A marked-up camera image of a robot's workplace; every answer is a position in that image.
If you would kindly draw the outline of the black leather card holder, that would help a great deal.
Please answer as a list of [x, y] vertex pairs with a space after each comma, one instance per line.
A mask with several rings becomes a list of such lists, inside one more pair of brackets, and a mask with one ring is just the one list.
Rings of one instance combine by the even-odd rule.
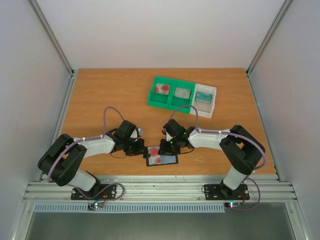
[[164, 165], [174, 165], [178, 164], [178, 156], [171, 156], [171, 155], [160, 155], [161, 157], [161, 163], [157, 165], [148, 165], [148, 159], [146, 159], [146, 166], [147, 167], [155, 167], [155, 166], [164, 166]]

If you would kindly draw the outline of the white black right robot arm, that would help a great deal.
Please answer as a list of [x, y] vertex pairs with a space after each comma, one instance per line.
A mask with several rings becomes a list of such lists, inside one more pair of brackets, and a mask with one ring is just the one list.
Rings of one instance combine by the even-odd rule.
[[242, 126], [226, 130], [207, 130], [197, 126], [184, 128], [174, 119], [163, 126], [165, 139], [160, 141], [159, 155], [175, 156], [182, 148], [208, 148], [222, 151], [231, 164], [226, 176], [208, 196], [217, 194], [223, 200], [234, 200], [245, 191], [242, 182], [267, 161], [265, 148]]

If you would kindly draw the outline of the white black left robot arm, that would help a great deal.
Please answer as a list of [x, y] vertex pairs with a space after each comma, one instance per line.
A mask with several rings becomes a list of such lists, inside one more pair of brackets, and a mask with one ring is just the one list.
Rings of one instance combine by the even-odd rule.
[[96, 137], [73, 138], [62, 134], [40, 158], [37, 167], [47, 175], [49, 183], [79, 188], [89, 199], [96, 199], [101, 187], [93, 175], [80, 170], [83, 159], [118, 151], [128, 157], [142, 155], [146, 159], [149, 152], [141, 133], [140, 128], [124, 120], [118, 128]]

